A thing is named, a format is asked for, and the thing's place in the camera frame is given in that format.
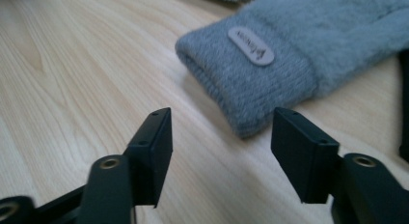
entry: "ribbed cuff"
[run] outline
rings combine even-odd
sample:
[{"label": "ribbed cuff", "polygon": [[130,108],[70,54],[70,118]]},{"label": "ribbed cuff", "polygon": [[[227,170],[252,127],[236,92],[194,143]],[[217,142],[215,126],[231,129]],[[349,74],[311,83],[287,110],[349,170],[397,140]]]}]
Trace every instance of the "ribbed cuff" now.
[{"label": "ribbed cuff", "polygon": [[[252,63],[228,37],[233,27],[246,27],[273,51],[267,66]],[[177,56],[217,101],[240,137],[269,125],[277,106],[291,107],[310,98],[316,88],[308,58],[280,34],[248,13],[238,13],[177,41]]]}]

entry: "brand tag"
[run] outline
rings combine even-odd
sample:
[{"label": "brand tag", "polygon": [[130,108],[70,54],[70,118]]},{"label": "brand tag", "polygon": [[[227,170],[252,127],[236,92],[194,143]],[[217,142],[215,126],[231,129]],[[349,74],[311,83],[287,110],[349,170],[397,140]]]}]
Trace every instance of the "brand tag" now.
[{"label": "brand tag", "polygon": [[273,62],[273,51],[250,29],[232,27],[228,36],[252,63],[267,66]]}]

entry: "black strap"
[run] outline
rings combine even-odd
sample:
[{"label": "black strap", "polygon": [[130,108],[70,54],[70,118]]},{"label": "black strap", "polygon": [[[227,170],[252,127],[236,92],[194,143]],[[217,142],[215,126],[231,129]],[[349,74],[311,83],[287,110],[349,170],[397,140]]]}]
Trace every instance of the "black strap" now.
[{"label": "black strap", "polygon": [[399,53],[399,62],[402,70],[402,145],[399,155],[409,162],[409,49]]}]

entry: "light wood surface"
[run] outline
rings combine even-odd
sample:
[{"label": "light wood surface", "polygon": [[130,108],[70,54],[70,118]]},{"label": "light wood surface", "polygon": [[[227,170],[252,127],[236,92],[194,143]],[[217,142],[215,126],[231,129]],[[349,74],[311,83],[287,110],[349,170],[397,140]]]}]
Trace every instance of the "light wood surface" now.
[{"label": "light wood surface", "polygon": [[[0,0],[0,198],[45,204],[121,154],[151,111],[171,107],[174,154],[159,206],[140,223],[332,223],[302,205],[270,151],[271,128],[241,140],[178,60],[183,34],[234,14],[217,0]],[[327,98],[294,107],[380,159],[406,189],[397,156],[400,74],[387,59]]]}]

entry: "wooden table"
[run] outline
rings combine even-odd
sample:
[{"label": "wooden table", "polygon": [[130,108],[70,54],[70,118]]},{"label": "wooden table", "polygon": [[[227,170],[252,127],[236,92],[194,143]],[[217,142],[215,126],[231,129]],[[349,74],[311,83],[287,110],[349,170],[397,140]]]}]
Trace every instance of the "wooden table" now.
[{"label": "wooden table", "polygon": [[[234,136],[175,54],[183,34],[234,14],[217,0],[0,0],[0,198],[45,204],[121,154],[151,111],[171,107],[174,154],[156,210],[140,223],[331,223],[302,205],[270,151],[271,128]],[[409,189],[397,156],[400,79],[387,59],[327,98],[294,107],[380,159]]]}]

